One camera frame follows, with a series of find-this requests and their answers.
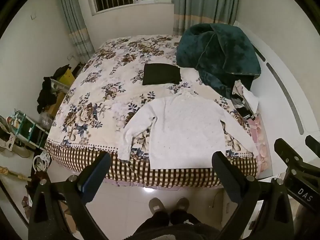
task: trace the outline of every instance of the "black device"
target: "black device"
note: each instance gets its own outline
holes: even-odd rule
[[[320,156],[320,143],[311,136],[306,145]],[[235,212],[216,239],[238,240],[247,226],[257,201],[263,200],[259,216],[247,240],[264,239],[318,239],[319,238],[319,180],[320,169],[303,162],[303,159],[282,139],[275,142],[275,151],[288,165],[284,181],[272,179],[261,182],[255,177],[244,176],[221,152],[212,156],[212,166],[231,201],[238,204]],[[95,161],[79,176],[67,181],[51,183],[42,180],[33,199],[29,221],[30,240],[76,239],[65,222],[58,201],[66,201],[82,237],[95,240],[108,239],[95,223],[85,204],[92,201],[111,165],[110,155],[101,152]],[[314,218],[299,227],[294,235],[288,194],[305,209],[302,214]]]

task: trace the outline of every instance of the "floral bedspread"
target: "floral bedspread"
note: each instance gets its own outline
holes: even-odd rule
[[[249,124],[222,98],[204,85],[193,68],[181,68],[179,85],[142,86],[146,62],[176,65],[180,36],[153,35],[112,39],[103,44],[79,74],[58,110],[48,140],[54,145],[116,152],[118,137],[134,114],[155,98],[188,90],[215,100],[250,134]],[[133,159],[148,159],[150,130],[132,143]],[[252,157],[225,132],[228,157]]]

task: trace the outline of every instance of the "plaid trim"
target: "plaid trim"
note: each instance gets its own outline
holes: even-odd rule
[[[90,165],[100,153],[100,151],[89,148],[55,145],[50,141],[46,142],[45,149],[57,163],[78,172]],[[151,170],[148,160],[122,162],[117,158],[116,151],[109,151],[109,154],[112,164],[106,178],[115,181],[136,182],[146,186],[160,187],[214,187],[220,184],[220,180],[212,168]],[[244,175],[256,176],[257,162],[255,158],[228,157],[228,160],[237,166]]]

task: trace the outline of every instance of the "teal curtain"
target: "teal curtain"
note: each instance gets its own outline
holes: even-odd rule
[[[72,40],[81,63],[87,63],[94,53],[87,27],[82,17],[78,0],[57,0],[61,8],[63,18],[69,30]]]
[[[239,0],[174,0],[175,35],[198,23],[233,25]]]

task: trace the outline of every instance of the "window sill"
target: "window sill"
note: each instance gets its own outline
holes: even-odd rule
[[[118,9],[121,9],[121,8],[137,6],[137,5],[147,5],[147,4],[173,4],[173,0],[157,0],[157,1],[154,1],[154,0],[143,0],[143,1],[137,2],[137,3],[121,5],[121,6],[105,9],[105,10],[102,10],[102,11],[99,11],[99,12],[94,12],[92,14],[92,16],[98,15],[98,14],[101,14],[101,13],[105,13],[105,12],[109,12],[109,11],[113,11],[113,10],[118,10]]]

